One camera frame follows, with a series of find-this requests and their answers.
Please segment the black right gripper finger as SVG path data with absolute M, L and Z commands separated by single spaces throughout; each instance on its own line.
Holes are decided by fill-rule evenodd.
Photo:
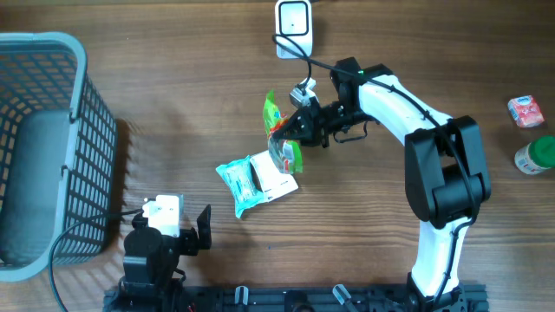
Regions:
M 310 128 L 311 121 L 310 108 L 301 107 L 279 123 L 279 130 L 306 130 Z
M 310 138 L 309 128 L 306 130 L 279 130 L 280 122 L 270 128 L 268 138 L 275 140 L 308 140 Z

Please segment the Haribo gummy bag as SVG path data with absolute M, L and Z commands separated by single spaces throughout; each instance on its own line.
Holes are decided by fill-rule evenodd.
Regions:
M 298 142 L 278 138 L 274 135 L 288 120 L 289 118 L 286 115 L 280 113 L 275 102 L 274 91 L 269 91 L 265 96 L 263 121 L 271 160 L 281 173 L 302 173 L 304 171 L 304 162 Z

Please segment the teal tissue packet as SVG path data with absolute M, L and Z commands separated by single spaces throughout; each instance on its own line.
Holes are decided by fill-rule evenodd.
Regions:
M 250 156 L 220 165 L 216 172 L 230 189 L 236 218 L 242 218 L 244 211 L 264 202 L 264 193 L 256 187 L 253 179 Z

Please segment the white snack packet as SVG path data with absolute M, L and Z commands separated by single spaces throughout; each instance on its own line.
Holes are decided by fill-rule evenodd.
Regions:
M 263 193 L 265 203 L 298 189 L 298 184 L 292 175 L 281 173 L 274 166 L 268 151 L 251 156 L 250 162 L 255 186 Z

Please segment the red white candy packet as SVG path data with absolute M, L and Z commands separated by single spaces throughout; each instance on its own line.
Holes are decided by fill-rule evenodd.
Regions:
M 513 98 L 507 103 L 507 107 L 518 127 L 536 127 L 545 121 L 539 105 L 532 95 Z

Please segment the green lid jar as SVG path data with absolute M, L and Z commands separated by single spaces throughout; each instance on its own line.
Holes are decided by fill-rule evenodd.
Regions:
M 554 167 L 554 137 L 543 136 L 520 148 L 514 156 L 516 167 L 525 174 L 537 175 Z

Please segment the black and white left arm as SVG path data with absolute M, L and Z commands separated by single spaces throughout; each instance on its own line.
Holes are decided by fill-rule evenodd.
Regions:
M 168 236 L 147 224 L 143 213 L 132 221 L 134 229 L 124 239 L 124 276 L 117 286 L 105 292 L 103 310 L 181 311 L 197 309 L 186 293 L 184 270 L 178 268 L 180 257 L 196 257 L 212 246 L 212 207 L 207 205 L 197 218 L 197 226 L 179 229 Z

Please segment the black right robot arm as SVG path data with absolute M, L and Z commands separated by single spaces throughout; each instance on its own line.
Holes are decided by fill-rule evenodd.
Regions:
M 291 92 L 296 112 L 268 129 L 276 167 L 293 173 L 290 143 L 327 147 L 339 132 L 374 121 L 404 147 L 405 193 L 420 221 L 415 264 L 408 273 L 401 308 L 406 311 L 469 309 L 458 278 L 468 229 L 491 196 L 480 128 L 469 116 L 441 113 L 399 82 L 383 64 L 361 68 L 350 57 L 330 69 L 337 101 L 321 106 L 303 81 Z

